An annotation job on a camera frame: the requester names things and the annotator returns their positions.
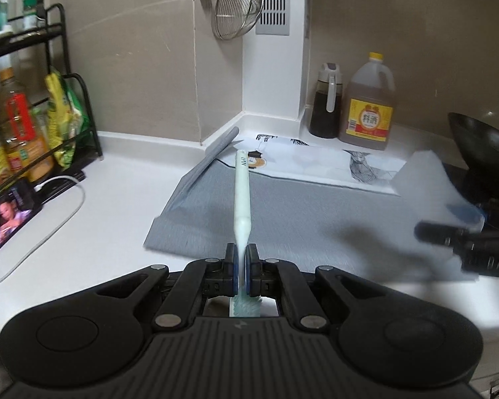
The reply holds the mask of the mint green toothbrush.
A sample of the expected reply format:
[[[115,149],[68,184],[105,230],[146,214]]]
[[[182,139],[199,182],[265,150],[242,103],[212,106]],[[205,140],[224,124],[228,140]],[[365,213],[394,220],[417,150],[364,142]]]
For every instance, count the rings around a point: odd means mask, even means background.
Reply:
[[[230,316],[257,317],[260,315],[260,302],[250,297],[247,290],[247,269],[245,253],[251,233],[250,211],[250,172],[248,152],[238,150],[235,156],[234,216],[233,232],[237,249],[237,294],[230,303]]]

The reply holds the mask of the white paper tissue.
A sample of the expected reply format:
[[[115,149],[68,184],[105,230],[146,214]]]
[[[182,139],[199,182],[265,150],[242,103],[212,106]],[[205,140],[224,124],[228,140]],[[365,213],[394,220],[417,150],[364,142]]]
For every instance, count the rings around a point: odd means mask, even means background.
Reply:
[[[454,217],[448,203],[469,203],[455,188],[432,150],[416,151],[390,181],[394,191],[422,221],[469,231],[481,231],[483,224],[467,224]]]

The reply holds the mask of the grey fabric mat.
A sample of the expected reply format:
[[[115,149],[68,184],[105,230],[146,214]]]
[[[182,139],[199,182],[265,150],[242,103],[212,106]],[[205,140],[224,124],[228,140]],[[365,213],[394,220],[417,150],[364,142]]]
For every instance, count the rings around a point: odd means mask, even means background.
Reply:
[[[234,164],[219,156],[237,136],[231,131],[184,175],[161,215],[152,222],[145,247],[204,258],[234,239]],[[357,150],[407,162],[383,151],[331,142],[330,149]],[[383,194],[249,171],[251,233],[262,258],[281,258],[309,271],[332,265],[379,282],[464,281],[467,275],[448,249],[422,243],[414,228],[422,221],[396,192]]]

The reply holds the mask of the black wok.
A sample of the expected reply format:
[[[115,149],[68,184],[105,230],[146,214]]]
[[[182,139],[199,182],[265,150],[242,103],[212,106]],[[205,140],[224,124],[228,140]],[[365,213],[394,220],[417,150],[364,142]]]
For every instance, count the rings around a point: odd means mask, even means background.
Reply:
[[[499,129],[462,113],[448,113],[452,137],[468,166],[466,185],[499,198]]]

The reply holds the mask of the white printed paper sheet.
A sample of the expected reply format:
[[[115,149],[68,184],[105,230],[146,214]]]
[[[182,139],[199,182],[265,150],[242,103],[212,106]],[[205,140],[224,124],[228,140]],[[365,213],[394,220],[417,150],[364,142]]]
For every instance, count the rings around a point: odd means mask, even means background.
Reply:
[[[395,193],[391,180],[405,164],[370,152],[330,149],[267,134],[237,136],[219,159],[232,166],[237,150],[248,153],[249,170],[254,173],[383,194]]]

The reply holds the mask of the dark soy sauce dispenser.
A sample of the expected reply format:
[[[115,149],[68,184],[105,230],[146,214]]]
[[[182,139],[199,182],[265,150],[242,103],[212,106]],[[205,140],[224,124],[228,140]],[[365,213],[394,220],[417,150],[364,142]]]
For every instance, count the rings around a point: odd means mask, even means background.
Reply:
[[[318,72],[310,134],[324,139],[338,136],[342,106],[342,72],[336,63],[324,63]]]

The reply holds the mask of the green yellow snack bag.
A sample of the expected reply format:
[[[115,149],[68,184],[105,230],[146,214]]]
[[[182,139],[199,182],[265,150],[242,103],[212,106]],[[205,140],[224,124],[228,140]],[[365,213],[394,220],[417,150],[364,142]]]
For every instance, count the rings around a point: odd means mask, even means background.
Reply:
[[[54,67],[45,76],[45,83],[48,89],[48,147],[51,150],[59,147],[54,158],[62,169],[68,169],[73,162],[76,143],[73,141],[64,147],[62,144],[83,132],[89,120],[76,92]]]

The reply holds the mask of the smartphone showing video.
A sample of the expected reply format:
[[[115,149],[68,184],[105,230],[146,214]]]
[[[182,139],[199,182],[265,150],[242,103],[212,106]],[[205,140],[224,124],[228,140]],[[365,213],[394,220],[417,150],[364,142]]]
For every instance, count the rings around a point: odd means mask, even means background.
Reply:
[[[0,194],[0,248],[42,209],[38,194],[25,178]]]

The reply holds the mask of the steel mesh strainer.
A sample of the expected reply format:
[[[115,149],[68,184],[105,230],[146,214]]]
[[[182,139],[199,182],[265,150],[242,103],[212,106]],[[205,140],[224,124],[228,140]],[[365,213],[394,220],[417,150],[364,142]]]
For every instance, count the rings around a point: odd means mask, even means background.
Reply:
[[[230,41],[248,33],[262,13],[263,0],[216,0],[213,32],[218,40]]]

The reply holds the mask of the grey wall vent grille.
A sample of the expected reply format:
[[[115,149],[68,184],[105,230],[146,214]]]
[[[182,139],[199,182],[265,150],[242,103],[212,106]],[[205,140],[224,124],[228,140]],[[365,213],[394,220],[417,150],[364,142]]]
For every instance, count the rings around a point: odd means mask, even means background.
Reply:
[[[289,36],[290,0],[262,0],[262,10],[256,25],[260,35]]]

